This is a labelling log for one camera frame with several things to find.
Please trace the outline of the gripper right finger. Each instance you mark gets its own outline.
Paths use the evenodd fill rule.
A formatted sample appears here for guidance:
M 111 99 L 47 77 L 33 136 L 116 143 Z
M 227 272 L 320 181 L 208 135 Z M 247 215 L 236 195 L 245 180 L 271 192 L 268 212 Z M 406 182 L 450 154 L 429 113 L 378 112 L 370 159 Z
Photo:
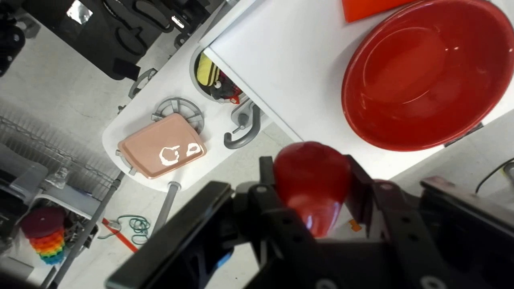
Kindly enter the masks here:
M 374 180 L 347 155 L 346 205 L 369 238 L 389 249 L 396 288 L 514 289 L 514 212 L 440 176 L 420 196 Z

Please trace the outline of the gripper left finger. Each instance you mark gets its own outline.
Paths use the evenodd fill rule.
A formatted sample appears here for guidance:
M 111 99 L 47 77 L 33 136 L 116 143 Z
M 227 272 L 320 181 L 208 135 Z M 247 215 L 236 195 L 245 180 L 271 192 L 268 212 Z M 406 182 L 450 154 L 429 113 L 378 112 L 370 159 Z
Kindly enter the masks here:
M 319 289 L 322 256 L 299 216 L 279 199 L 273 161 L 259 159 L 260 181 L 245 192 L 208 183 L 106 281 L 107 289 L 205 289 L 249 243 L 259 265 L 244 289 Z

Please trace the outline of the red bell pepper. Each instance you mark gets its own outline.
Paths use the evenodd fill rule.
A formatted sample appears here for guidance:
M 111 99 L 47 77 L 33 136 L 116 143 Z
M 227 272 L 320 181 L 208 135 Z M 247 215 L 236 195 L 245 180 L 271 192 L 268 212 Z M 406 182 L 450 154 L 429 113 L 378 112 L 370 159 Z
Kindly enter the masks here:
M 315 238 L 334 227 L 351 187 L 346 155 L 319 142 L 292 143 L 273 162 L 275 190 Z

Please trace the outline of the red bowl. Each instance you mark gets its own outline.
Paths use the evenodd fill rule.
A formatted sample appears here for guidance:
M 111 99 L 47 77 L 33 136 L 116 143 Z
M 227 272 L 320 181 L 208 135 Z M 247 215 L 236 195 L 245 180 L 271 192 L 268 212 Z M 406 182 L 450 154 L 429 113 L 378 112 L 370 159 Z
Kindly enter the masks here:
M 391 151 L 463 136 L 514 77 L 514 26 L 487 0 L 422 0 L 374 27 L 351 57 L 341 100 L 353 132 Z

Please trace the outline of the grey toy burner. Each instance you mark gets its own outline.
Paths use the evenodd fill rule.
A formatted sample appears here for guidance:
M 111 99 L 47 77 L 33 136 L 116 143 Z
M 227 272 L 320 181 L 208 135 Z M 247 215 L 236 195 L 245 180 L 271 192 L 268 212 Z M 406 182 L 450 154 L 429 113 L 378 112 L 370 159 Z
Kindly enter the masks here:
M 158 70 L 155 68 L 151 68 L 148 71 L 143 72 L 130 87 L 128 97 L 131 100 L 134 99 L 134 97 L 143 89 L 140 88 L 139 85 L 145 80 L 149 82 L 156 73 L 158 73 Z
M 116 154 L 116 156 L 118 156 L 121 159 L 121 161 L 124 163 L 124 165 L 130 169 L 129 170 L 130 175 L 134 176 L 138 172 L 137 169 L 134 166 L 132 166 L 131 163 L 125 158 L 125 156 L 121 153 L 120 150 L 117 149 L 115 154 Z
M 196 104 L 185 98 L 173 97 L 160 102 L 151 119 L 157 122 L 172 114 L 180 115 L 198 134 L 202 133 L 204 114 Z

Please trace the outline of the pink tray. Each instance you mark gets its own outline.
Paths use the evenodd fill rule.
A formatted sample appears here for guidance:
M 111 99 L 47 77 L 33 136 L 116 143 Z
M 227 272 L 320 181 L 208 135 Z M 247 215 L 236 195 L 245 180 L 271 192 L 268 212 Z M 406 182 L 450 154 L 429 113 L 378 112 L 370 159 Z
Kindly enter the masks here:
M 147 179 L 157 179 L 207 153 L 200 134 L 178 113 L 133 133 L 118 143 L 118 150 Z

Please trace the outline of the grey toy tap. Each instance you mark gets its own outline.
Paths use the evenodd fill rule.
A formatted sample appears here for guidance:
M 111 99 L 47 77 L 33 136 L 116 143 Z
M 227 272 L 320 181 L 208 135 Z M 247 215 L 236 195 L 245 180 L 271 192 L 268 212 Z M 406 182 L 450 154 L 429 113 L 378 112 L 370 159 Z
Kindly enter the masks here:
M 246 146 L 259 134 L 263 112 L 252 100 L 246 99 L 231 113 L 231 120 L 237 126 L 231 133 L 224 134 L 224 146 L 235 150 Z M 233 140 L 233 134 L 245 130 L 245 135 Z

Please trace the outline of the stack of rainbow cups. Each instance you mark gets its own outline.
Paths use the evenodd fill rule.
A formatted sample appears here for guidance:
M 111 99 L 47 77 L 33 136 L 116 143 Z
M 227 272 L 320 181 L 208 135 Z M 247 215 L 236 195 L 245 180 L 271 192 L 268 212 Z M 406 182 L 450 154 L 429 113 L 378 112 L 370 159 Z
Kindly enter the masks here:
M 41 207 L 20 222 L 24 236 L 46 265 L 59 265 L 64 259 L 64 218 L 62 208 Z

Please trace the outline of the toy kitchen sink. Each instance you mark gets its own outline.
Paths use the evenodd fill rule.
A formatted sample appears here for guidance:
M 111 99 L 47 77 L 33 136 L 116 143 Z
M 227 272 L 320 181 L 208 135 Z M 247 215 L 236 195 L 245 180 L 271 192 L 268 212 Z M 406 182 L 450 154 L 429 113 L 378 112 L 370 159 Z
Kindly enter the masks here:
M 213 99 L 213 97 L 210 95 L 210 87 L 203 86 L 202 84 L 199 84 L 198 80 L 196 79 L 196 68 L 198 67 L 198 58 L 200 57 L 201 53 L 204 53 L 204 50 L 202 48 L 196 48 L 194 53 L 193 53 L 193 56 L 191 58 L 191 62 L 190 62 L 189 72 L 190 72 L 190 76 L 191 76 L 192 83 L 193 83 L 194 87 L 204 97 L 206 97 L 210 101 L 214 101 L 214 102 L 219 103 L 219 104 L 230 104 L 228 101 L 223 101 L 223 100 L 222 101 L 216 101 L 215 99 Z M 242 101 L 246 100 L 246 99 L 247 99 L 247 96 L 242 91 L 242 94 L 239 95 L 240 103 Z

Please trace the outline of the black and red toy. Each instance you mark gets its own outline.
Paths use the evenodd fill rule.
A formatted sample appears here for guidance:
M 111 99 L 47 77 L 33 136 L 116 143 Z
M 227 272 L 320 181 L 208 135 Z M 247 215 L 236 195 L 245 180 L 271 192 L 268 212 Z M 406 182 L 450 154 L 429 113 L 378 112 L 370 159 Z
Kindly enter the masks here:
M 216 101 L 228 101 L 230 104 L 240 104 L 239 95 L 242 90 L 225 74 L 220 73 L 217 81 L 210 87 L 210 95 Z

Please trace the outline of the white toy kitchen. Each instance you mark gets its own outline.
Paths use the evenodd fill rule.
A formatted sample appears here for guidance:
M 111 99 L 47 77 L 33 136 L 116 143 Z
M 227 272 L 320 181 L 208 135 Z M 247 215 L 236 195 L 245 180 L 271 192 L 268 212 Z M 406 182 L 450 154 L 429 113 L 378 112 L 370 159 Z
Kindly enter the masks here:
M 232 185 L 257 180 L 259 157 L 276 156 L 281 148 L 293 142 L 277 123 L 265 117 L 262 130 L 248 145 L 237 150 L 224 146 L 224 134 L 235 130 L 230 118 L 233 105 L 216 104 L 200 95 L 189 73 L 193 53 L 209 24 L 211 20 L 191 36 L 102 134 L 105 152 L 125 173 L 123 188 L 115 197 L 119 204 L 110 204 L 108 213 L 113 216 L 114 209 L 118 208 L 125 235 L 128 235 L 131 218 L 136 216 L 147 219 L 150 223 L 147 234 L 151 235 L 211 180 Z M 116 154 L 119 141 L 153 123 L 151 115 L 159 104 L 170 98 L 189 100 L 200 108 L 204 116 L 200 137 L 207 154 L 157 179 L 147 179 L 140 173 L 130 174 L 130 168 Z

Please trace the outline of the yellow striped plush toy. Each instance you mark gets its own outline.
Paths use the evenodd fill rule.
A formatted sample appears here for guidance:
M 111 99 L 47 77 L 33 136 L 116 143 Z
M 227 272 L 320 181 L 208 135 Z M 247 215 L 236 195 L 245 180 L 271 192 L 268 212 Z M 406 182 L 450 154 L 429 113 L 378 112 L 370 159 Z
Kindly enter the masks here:
M 198 58 L 198 67 L 196 68 L 196 79 L 199 84 L 211 87 L 218 81 L 220 77 L 220 68 L 204 53 Z

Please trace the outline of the orange board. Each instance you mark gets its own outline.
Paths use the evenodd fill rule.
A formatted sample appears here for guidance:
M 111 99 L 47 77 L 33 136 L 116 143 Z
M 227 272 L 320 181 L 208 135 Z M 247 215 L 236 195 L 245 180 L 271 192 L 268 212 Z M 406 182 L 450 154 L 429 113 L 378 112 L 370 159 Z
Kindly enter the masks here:
M 346 22 L 355 22 L 414 1 L 417 0 L 341 0 Z

